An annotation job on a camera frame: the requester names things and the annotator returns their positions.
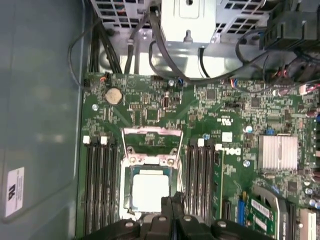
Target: sticker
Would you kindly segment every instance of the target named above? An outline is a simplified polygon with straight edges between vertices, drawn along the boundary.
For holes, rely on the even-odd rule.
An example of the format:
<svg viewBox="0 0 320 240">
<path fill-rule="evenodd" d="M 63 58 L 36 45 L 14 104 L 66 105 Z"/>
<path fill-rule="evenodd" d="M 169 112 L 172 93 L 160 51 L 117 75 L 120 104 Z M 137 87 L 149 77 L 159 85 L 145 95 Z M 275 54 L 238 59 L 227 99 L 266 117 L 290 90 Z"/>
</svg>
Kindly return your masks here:
<svg viewBox="0 0 320 240">
<path fill-rule="evenodd" d="M 222 133 L 222 142 L 223 143 L 232 143 L 232 132 L 223 132 Z"/>
<path fill-rule="evenodd" d="M 264 222 L 262 222 L 259 218 L 257 218 L 256 216 L 253 216 L 253 220 L 255 221 L 256 224 L 260 226 L 260 228 L 267 231 L 267 225 Z"/>
<path fill-rule="evenodd" d="M 22 208 L 24 201 L 24 176 L 24 167 L 12 170 L 8 173 L 5 201 L 6 217 Z"/>
<path fill-rule="evenodd" d="M 257 201 L 255 201 L 253 199 L 251 200 L 251 205 L 252 205 L 252 207 L 257 209 L 260 213 L 265 215 L 268 219 L 270 218 L 270 211 L 266 207 L 262 206 L 260 203 L 258 203 Z"/>
</svg>

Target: gray metal panel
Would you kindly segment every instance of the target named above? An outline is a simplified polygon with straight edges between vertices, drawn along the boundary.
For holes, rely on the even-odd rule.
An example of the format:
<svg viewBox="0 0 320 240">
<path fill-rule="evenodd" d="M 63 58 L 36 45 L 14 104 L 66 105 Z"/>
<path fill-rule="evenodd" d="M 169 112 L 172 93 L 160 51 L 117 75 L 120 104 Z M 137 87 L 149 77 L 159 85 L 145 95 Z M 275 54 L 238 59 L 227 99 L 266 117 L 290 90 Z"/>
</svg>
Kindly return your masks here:
<svg viewBox="0 0 320 240">
<path fill-rule="evenodd" d="M 67 49 L 83 15 L 79 0 L 0 1 L 1 240 L 75 234 L 79 92 Z M 81 53 L 78 44 L 77 73 Z M 21 167 L 23 207 L 5 218 L 8 172 Z"/>
</svg>

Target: integrated circuit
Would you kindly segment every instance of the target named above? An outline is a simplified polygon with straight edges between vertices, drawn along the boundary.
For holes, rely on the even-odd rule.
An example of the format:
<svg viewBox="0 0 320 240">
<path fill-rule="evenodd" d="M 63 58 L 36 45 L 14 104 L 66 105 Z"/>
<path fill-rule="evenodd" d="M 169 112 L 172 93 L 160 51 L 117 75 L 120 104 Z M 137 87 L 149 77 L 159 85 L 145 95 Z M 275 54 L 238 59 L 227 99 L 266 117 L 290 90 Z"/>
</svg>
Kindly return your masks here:
<svg viewBox="0 0 320 240">
<path fill-rule="evenodd" d="M 253 97 L 251 98 L 251 107 L 252 108 L 259 108 L 260 107 L 260 98 L 259 97 Z"/>
</svg>

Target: mounting screw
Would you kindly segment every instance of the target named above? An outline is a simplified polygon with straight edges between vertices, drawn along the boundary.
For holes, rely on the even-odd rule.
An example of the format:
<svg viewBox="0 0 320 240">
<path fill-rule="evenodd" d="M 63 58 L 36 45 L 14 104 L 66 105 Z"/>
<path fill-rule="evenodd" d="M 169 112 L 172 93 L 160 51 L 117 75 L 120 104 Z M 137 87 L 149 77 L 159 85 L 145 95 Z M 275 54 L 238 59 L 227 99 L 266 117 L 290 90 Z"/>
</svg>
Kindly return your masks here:
<svg viewBox="0 0 320 240">
<path fill-rule="evenodd" d="M 243 161 L 243 166 L 244 166 L 245 168 L 248 168 L 248 167 L 250 166 L 250 161 L 249 161 L 249 160 L 244 160 L 244 161 Z"/>
<path fill-rule="evenodd" d="M 145 31 L 142 33 L 142 38 L 143 38 L 143 40 L 147 39 L 147 33 Z"/>
<path fill-rule="evenodd" d="M 125 224 L 125 226 L 126 226 L 127 228 L 131 228 L 131 227 L 134 226 L 134 223 L 130 221 L 130 222 L 127 222 L 127 223 Z"/>
<path fill-rule="evenodd" d="M 227 226 L 227 224 L 224 221 L 218 221 L 218 226 L 221 228 L 225 228 Z"/>
<path fill-rule="evenodd" d="M 130 162 L 131 164 L 135 164 L 136 161 L 137 161 L 137 159 L 136 159 L 135 157 L 130 157 L 129 162 Z"/>
<path fill-rule="evenodd" d="M 99 109 L 98 104 L 93 104 L 93 105 L 92 105 L 92 110 L 93 110 L 93 111 L 98 111 L 98 109 Z"/>
<path fill-rule="evenodd" d="M 191 221 L 191 216 L 186 215 L 186 216 L 183 217 L 183 220 L 185 220 L 186 222 L 190 222 Z"/>
<path fill-rule="evenodd" d="M 168 159 L 167 163 L 168 163 L 169 166 L 173 166 L 175 164 L 175 160 Z"/>
</svg>

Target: heatsink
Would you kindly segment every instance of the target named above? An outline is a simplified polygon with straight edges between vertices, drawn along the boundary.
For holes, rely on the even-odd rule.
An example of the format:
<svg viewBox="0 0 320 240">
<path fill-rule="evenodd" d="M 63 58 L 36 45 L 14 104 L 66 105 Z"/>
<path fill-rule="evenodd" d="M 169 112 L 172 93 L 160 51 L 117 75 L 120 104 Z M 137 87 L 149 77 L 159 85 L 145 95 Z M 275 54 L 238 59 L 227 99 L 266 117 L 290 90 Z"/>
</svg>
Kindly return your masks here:
<svg viewBox="0 0 320 240">
<path fill-rule="evenodd" d="M 294 171 L 298 168 L 298 137 L 259 136 L 258 168 Z"/>
</svg>

